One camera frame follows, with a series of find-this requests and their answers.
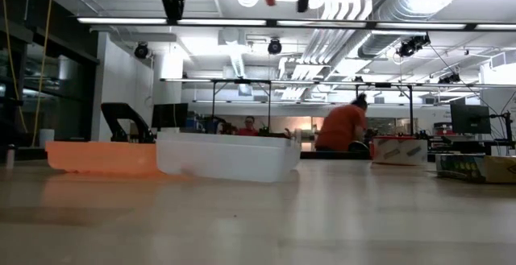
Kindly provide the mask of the yellow green crayon box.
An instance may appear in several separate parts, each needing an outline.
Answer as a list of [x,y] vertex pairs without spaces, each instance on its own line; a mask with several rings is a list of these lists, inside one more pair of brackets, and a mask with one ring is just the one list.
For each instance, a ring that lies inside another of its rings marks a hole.
[[437,176],[481,184],[516,184],[516,156],[438,154]]

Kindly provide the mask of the red white box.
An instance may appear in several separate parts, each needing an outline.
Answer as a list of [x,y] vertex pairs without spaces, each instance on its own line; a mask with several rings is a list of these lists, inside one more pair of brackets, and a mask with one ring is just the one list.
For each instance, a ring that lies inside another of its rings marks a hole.
[[412,136],[377,136],[371,152],[376,164],[420,166],[427,163],[428,143]]

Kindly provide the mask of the white cup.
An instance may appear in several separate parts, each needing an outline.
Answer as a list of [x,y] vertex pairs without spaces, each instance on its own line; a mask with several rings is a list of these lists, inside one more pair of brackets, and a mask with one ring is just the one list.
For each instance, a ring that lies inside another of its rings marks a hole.
[[55,139],[55,131],[53,129],[40,129],[39,146],[45,148],[47,142],[53,142]]

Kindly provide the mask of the black computer monitor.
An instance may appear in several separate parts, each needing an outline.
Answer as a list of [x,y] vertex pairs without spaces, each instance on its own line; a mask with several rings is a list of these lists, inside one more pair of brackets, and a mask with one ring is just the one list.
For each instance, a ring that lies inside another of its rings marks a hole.
[[186,125],[187,116],[187,103],[154,105],[152,127],[158,130],[162,128],[182,128]]
[[490,135],[491,122],[487,106],[450,105],[452,131],[456,134]]

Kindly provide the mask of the clear pencil box orange lid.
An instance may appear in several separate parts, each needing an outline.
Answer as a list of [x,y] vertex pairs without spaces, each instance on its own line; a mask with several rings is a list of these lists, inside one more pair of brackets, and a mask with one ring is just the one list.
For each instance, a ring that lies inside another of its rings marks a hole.
[[274,183],[300,160],[296,140],[160,132],[154,143],[47,142],[56,170],[126,176],[179,176]]

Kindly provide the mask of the black overhead bar with lights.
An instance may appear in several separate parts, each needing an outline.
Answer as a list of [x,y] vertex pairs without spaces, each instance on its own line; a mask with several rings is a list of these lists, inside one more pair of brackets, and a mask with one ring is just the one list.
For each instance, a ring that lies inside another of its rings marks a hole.
[[370,31],[457,31],[457,32],[516,32],[516,23],[451,23],[451,22],[392,22],[370,20],[322,19],[223,19],[185,18],[121,18],[78,17],[79,23],[109,26],[181,26],[181,27],[269,27],[305,29],[343,29]]

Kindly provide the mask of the black background table frame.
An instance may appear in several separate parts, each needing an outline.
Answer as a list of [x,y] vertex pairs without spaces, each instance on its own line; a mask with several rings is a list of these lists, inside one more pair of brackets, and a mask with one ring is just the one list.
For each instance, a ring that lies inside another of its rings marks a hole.
[[409,99],[410,112],[410,135],[414,135],[414,87],[415,84],[408,83],[390,83],[390,82],[357,82],[352,85],[355,88],[356,96],[359,96],[359,89],[361,86],[373,87],[376,89],[391,89],[396,88]]
[[262,88],[262,85],[267,85],[268,90],[265,90],[265,93],[268,97],[267,105],[268,105],[268,121],[267,121],[267,132],[271,132],[271,108],[272,108],[272,81],[271,80],[260,80],[260,79],[247,79],[247,78],[232,78],[232,79],[210,79],[210,83],[213,85],[212,88],[212,100],[211,100],[211,115],[210,122],[214,121],[215,117],[215,100],[216,95],[218,93],[217,84],[223,83],[221,89],[228,83],[232,83],[235,85],[258,85]]

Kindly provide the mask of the person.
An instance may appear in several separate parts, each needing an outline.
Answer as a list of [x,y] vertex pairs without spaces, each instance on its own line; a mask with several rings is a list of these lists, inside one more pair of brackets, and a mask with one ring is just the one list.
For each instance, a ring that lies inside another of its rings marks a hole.
[[367,130],[367,109],[367,96],[364,93],[350,104],[332,109],[318,132],[316,151],[348,152],[353,143],[362,143]]
[[237,131],[237,135],[240,136],[258,136],[259,131],[254,127],[255,118],[253,116],[247,116],[244,120],[244,127]]

